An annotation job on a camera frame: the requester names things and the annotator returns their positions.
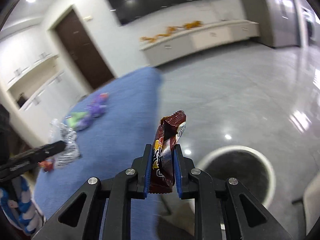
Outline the brown snack wrapper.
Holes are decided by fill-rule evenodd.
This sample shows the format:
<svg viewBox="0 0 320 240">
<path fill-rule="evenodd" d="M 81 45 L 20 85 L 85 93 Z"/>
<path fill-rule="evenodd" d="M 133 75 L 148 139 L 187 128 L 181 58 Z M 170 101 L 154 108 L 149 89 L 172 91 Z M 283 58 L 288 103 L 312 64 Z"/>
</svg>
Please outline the brown snack wrapper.
<svg viewBox="0 0 320 240">
<path fill-rule="evenodd" d="M 175 184 L 174 148 L 185 130 L 186 114 L 179 110 L 160 120 L 153 142 L 149 193 L 171 193 Z"/>
</svg>

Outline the purple wrapper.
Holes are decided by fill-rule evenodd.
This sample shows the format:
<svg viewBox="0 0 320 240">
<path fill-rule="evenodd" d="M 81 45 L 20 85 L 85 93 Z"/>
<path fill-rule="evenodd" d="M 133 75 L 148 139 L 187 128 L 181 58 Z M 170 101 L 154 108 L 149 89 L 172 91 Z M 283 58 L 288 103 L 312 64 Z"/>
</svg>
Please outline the purple wrapper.
<svg viewBox="0 0 320 240">
<path fill-rule="evenodd" d="M 94 100 L 87 105 L 86 111 L 93 117 L 97 118 L 106 112 L 108 93 L 100 93 L 95 96 Z"/>
</svg>

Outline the white round trash bin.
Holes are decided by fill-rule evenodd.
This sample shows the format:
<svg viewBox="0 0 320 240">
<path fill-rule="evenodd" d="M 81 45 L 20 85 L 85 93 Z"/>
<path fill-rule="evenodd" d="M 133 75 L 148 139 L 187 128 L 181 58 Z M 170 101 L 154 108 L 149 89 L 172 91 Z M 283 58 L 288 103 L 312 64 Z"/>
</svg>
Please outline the white round trash bin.
<svg viewBox="0 0 320 240">
<path fill-rule="evenodd" d="M 276 191 L 276 175 L 270 161 L 259 151 L 241 145 L 218 148 L 204 156 L 196 167 L 213 178 L 236 178 L 269 208 Z"/>
</svg>

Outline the small red wrapper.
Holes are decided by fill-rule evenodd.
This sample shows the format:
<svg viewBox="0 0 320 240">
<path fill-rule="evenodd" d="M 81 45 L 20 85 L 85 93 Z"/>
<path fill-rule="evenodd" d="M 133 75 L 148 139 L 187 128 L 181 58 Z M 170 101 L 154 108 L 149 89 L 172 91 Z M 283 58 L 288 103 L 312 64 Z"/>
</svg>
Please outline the small red wrapper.
<svg viewBox="0 0 320 240">
<path fill-rule="evenodd" d="M 54 159 L 46 159 L 38 163 L 38 166 L 43 169 L 44 172 L 51 172 L 54 170 Z"/>
</svg>

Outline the blue white striped glove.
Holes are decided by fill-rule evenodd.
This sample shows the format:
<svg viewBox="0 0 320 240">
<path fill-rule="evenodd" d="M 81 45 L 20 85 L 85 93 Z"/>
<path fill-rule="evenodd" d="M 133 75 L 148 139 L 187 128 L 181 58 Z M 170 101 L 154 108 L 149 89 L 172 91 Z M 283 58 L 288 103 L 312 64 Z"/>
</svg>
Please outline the blue white striped glove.
<svg viewBox="0 0 320 240">
<path fill-rule="evenodd" d="M 5 185 L 1 186 L 1 208 L 10 224 L 27 236 L 40 230 L 46 221 L 23 176 L 6 181 Z"/>
</svg>

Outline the silver striped wrapper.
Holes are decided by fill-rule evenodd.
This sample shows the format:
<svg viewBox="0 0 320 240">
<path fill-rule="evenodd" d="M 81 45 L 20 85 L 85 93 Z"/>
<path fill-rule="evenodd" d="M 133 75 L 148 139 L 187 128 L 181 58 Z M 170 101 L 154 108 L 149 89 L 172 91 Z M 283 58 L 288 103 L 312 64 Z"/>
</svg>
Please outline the silver striped wrapper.
<svg viewBox="0 0 320 240">
<path fill-rule="evenodd" d="M 77 133 L 75 130 L 57 119 L 52 120 L 50 123 L 49 142 L 63 141 L 65 143 L 65 149 L 53 157 L 54 169 L 63 168 L 81 158 L 76 139 Z"/>
</svg>

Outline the blue fluffy blanket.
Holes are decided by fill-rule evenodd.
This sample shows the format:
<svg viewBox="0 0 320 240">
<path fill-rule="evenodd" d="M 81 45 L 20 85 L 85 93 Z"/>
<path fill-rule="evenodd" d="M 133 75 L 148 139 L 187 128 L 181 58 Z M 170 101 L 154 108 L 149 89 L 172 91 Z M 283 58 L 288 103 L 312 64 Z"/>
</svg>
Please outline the blue fluffy blanket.
<svg viewBox="0 0 320 240">
<path fill-rule="evenodd" d="M 108 94 L 105 114 L 77 133 L 80 157 L 38 175 L 34 199 L 46 218 L 89 178 L 112 178 L 143 155 L 145 146 L 154 141 L 159 122 L 161 81 L 158 69 L 141 68 L 113 80 L 74 106 L 74 112 L 81 112 L 99 94 Z"/>
</svg>

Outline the dark bag on shelf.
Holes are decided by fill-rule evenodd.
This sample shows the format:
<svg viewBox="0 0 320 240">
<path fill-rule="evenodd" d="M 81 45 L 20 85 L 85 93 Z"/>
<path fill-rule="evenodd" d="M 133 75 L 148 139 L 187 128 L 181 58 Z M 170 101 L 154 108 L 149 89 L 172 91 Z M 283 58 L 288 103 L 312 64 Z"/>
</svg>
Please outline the dark bag on shelf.
<svg viewBox="0 0 320 240">
<path fill-rule="evenodd" d="M 17 99 L 18 106 L 21 108 L 26 103 L 27 100 L 28 98 L 25 96 L 25 94 L 21 93 Z"/>
</svg>

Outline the green crumpled wrapper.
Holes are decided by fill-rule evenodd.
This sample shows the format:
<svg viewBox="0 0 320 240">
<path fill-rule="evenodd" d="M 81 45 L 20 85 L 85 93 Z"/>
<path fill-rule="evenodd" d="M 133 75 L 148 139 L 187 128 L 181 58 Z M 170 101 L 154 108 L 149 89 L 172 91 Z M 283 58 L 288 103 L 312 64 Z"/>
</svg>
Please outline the green crumpled wrapper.
<svg viewBox="0 0 320 240">
<path fill-rule="evenodd" d="M 93 122 L 93 117 L 89 112 L 73 112 L 66 118 L 66 125 L 75 131 L 82 131 Z"/>
</svg>

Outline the dark brown door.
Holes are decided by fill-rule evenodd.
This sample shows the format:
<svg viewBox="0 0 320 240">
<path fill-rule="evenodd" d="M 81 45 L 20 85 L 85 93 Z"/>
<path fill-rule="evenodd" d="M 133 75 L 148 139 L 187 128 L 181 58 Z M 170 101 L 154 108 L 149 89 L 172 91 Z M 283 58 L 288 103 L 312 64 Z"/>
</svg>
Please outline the dark brown door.
<svg viewBox="0 0 320 240">
<path fill-rule="evenodd" d="M 74 10 L 56 25 L 55 32 L 91 88 L 97 89 L 114 79 Z"/>
</svg>

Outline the white TV cabinet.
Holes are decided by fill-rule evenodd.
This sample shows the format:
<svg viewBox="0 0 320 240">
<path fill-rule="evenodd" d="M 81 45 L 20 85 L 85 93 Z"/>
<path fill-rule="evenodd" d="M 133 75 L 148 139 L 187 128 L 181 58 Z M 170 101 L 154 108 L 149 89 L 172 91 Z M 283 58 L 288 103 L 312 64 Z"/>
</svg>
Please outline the white TV cabinet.
<svg viewBox="0 0 320 240">
<path fill-rule="evenodd" d="M 159 66 L 181 57 L 238 41 L 259 37 L 259 23 L 248 20 L 221 21 L 190 30 L 141 46 L 149 65 Z"/>
</svg>

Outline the golden dragon ornament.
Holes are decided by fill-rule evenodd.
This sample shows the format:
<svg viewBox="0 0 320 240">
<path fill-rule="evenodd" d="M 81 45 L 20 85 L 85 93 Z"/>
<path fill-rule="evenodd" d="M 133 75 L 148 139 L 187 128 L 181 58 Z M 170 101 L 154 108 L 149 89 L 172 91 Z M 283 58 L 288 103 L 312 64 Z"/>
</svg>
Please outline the golden dragon ornament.
<svg viewBox="0 0 320 240">
<path fill-rule="evenodd" d="M 172 36 L 178 30 L 179 30 L 179 27 L 167 27 L 165 30 L 165 33 L 157 34 L 152 37 L 142 36 L 142 37 L 140 37 L 139 40 L 140 40 L 140 42 L 155 43 L 156 41 L 158 41 L 161 38 Z"/>
</svg>

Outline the golden tiger ornament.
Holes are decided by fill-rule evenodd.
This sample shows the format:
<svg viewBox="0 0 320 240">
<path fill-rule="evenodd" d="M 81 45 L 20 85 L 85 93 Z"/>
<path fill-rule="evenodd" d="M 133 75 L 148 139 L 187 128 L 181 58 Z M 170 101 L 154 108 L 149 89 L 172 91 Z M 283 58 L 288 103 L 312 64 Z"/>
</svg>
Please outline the golden tiger ornament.
<svg viewBox="0 0 320 240">
<path fill-rule="evenodd" d="M 186 30 L 189 30 L 189 29 L 194 29 L 201 26 L 203 26 L 203 23 L 201 21 L 193 21 L 190 23 L 185 23 L 182 27 Z"/>
</svg>

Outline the grey refrigerator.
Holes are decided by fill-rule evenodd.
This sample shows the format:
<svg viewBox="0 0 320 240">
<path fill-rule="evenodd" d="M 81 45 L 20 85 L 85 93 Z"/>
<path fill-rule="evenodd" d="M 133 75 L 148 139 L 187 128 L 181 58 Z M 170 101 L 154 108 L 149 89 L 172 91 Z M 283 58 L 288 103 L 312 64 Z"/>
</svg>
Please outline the grey refrigerator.
<svg viewBox="0 0 320 240">
<path fill-rule="evenodd" d="M 301 46 L 294 0 L 265 0 L 271 21 L 272 48 Z"/>
</svg>

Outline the white wall cupboard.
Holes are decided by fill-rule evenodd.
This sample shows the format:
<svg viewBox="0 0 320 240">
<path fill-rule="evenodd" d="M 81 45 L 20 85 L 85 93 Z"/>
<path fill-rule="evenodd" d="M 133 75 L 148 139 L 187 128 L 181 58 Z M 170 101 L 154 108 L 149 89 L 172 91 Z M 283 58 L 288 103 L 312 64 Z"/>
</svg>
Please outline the white wall cupboard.
<svg viewBox="0 0 320 240">
<path fill-rule="evenodd" d="M 1 39 L 1 101 L 30 146 L 46 144 L 51 121 L 62 121 L 91 91 L 52 30 L 38 24 Z M 20 108 L 21 93 L 28 100 Z"/>
</svg>

